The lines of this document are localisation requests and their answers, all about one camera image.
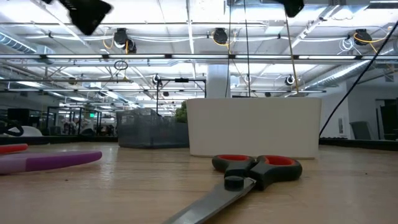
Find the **purple object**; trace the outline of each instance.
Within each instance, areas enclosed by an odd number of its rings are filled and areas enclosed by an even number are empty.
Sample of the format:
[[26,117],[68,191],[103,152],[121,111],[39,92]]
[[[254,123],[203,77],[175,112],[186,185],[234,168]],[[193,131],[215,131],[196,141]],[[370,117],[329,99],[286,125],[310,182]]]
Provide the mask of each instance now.
[[94,162],[102,152],[21,153],[0,157],[0,174],[59,169]]

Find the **metal mesh basket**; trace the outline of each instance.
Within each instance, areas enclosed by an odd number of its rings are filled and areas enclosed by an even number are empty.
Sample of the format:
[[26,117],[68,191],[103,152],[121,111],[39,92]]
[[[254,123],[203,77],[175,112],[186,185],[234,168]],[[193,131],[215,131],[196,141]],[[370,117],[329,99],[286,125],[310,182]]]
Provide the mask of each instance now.
[[175,118],[158,116],[152,109],[116,113],[121,147],[158,149],[189,147],[188,124]]

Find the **wooden tabletop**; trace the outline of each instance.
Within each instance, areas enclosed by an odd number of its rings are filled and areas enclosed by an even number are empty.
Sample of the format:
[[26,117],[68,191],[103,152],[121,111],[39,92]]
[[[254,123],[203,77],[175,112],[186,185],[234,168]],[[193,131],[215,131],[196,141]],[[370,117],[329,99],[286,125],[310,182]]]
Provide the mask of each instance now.
[[[116,143],[32,146],[30,152],[101,150],[95,163],[0,176],[0,223],[161,223],[204,196],[222,174],[188,149]],[[398,153],[320,147],[296,182],[253,191],[207,223],[397,223]]]

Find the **white box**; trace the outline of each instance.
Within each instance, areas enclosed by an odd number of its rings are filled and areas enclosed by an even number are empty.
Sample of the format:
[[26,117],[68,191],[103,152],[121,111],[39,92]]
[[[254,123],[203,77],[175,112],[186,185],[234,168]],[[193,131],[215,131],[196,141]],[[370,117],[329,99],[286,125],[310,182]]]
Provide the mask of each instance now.
[[317,156],[319,98],[192,99],[187,112],[193,156]]

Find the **black scissor handle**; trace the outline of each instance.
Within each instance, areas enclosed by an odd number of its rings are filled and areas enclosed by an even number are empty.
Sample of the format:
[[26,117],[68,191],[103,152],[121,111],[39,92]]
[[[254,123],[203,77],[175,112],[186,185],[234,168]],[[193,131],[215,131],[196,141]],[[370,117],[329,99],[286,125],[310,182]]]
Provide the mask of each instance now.
[[217,155],[213,157],[211,163],[217,171],[224,172],[224,177],[247,177],[248,171],[256,161],[253,157],[245,155]]
[[284,156],[259,156],[257,165],[249,171],[259,190],[264,190],[274,182],[297,180],[303,168],[301,164]]
[[[7,123],[6,127],[0,128],[0,134],[8,134],[15,137],[19,137],[24,134],[24,129],[17,122],[11,121],[10,119],[7,118],[0,118],[0,121]],[[9,131],[13,127],[17,128],[19,133],[14,131]]]

